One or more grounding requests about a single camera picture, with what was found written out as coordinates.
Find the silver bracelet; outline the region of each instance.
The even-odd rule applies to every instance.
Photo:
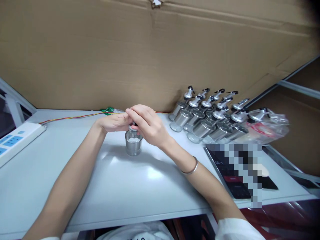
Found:
[[[190,174],[194,173],[194,172],[197,170],[198,165],[199,165],[199,161],[198,161],[198,159],[197,159],[195,156],[193,156],[193,157],[194,157],[194,159],[196,160],[196,166],[194,167],[194,169],[193,169],[191,172],[185,173],[185,172],[182,172],[182,171],[181,171],[184,175],[190,175]]]

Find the white table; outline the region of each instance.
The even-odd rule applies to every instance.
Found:
[[[39,110],[28,121],[80,116],[94,111]],[[0,239],[20,239],[37,218],[48,194],[93,122],[103,114],[47,124],[47,130],[0,169]],[[185,132],[169,133],[217,176],[203,145],[191,143]],[[269,156],[263,164],[279,190],[262,191],[263,205],[314,199]],[[250,201],[236,201],[239,208]],[[98,154],[89,186],[66,229],[67,232],[203,213],[211,209],[178,168],[158,148],[143,142],[142,153],[125,152],[124,132],[108,133]]]

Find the power strip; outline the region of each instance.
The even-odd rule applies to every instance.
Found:
[[[38,123],[25,122],[0,139],[0,168],[47,129]]]

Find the blue outlet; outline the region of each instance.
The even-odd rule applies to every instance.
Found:
[[[18,137],[18,136],[14,136],[12,138],[10,138],[9,141],[7,141],[6,143],[4,143],[4,146],[7,147],[12,147],[13,145],[15,145],[17,142],[19,142],[23,137]]]
[[[3,142],[5,142],[5,141],[7,141],[9,138],[11,138],[12,137],[12,135],[7,135],[7,136],[5,136],[4,138],[2,138],[1,140],[0,140],[0,144],[2,144]]]
[[[5,148],[0,148],[0,155],[6,151]]]

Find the white sleeve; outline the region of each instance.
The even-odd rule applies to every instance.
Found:
[[[41,240],[60,240],[58,237],[47,237],[47,238],[42,238]]]
[[[240,218],[225,218],[218,222],[216,240],[265,240],[247,221]]]

